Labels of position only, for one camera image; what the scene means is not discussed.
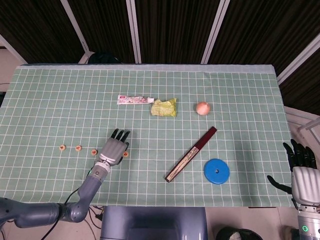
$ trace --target blue plastic lid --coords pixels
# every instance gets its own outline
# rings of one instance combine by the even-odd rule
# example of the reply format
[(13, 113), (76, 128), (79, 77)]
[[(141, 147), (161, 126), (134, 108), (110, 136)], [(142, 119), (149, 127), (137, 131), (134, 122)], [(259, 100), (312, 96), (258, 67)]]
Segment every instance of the blue plastic lid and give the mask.
[(228, 165), (224, 161), (217, 158), (209, 160), (204, 165), (203, 170), (206, 179), (213, 184), (225, 183), (230, 175)]

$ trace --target floor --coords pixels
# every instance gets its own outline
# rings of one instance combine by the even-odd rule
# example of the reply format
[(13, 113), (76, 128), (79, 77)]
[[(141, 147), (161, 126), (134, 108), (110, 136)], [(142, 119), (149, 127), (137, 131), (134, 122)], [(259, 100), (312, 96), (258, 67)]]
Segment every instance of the floor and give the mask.
[[(0, 92), (8, 89), (14, 69), (21, 63), (6, 49), (0, 49)], [(298, 131), (300, 125), (290, 123), (292, 137), (304, 145), (315, 145), (314, 138), (304, 131)], [(285, 226), (298, 227), (297, 212), (292, 207), (248, 208), (248, 207), (207, 207), (207, 228), (210, 240), (214, 240), (218, 231), (224, 226), (246, 228), (258, 233), (264, 240), (282, 240)], [(93, 219), (101, 226), (98, 219)], [(59, 222), (47, 240), (99, 239), (100, 230), (93, 226), (89, 215), (81, 223)], [(17, 228), (14, 223), (4, 225), (6, 240), (41, 239), (51, 226), (34, 228)]]

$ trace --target yellow packet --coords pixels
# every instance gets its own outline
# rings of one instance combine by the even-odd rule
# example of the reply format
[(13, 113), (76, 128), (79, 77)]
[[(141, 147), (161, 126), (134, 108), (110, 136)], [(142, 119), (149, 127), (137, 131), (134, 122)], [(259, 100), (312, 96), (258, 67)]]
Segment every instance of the yellow packet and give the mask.
[(169, 101), (160, 101), (159, 99), (154, 101), (151, 107), (152, 116), (163, 117), (175, 117), (176, 113), (176, 98), (172, 98)]

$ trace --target onion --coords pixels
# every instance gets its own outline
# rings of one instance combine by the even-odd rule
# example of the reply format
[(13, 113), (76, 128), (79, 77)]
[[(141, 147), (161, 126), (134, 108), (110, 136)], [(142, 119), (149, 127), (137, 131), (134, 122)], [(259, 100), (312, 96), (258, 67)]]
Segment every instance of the onion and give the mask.
[(199, 115), (207, 115), (210, 111), (210, 105), (209, 103), (202, 101), (196, 105), (195, 110)]

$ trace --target white robotic hand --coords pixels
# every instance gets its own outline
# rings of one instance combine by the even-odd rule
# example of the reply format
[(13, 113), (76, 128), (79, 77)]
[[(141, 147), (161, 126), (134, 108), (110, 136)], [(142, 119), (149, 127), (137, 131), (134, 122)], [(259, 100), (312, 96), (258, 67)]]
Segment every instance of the white robotic hand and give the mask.
[(291, 187), (276, 182), (270, 175), (267, 178), (277, 189), (292, 194), (293, 204), (298, 210), (300, 239), (320, 240), (320, 171), (315, 154), (293, 139), (291, 144), (293, 150), (283, 143), (291, 170)]
[(107, 162), (110, 167), (118, 165), (122, 161), (123, 153), (129, 147), (129, 143), (125, 142), (125, 140), (130, 134), (130, 131), (125, 132), (124, 130), (121, 130), (119, 133), (118, 131), (118, 128), (114, 130), (111, 137), (106, 141), (99, 155), (101, 162)]

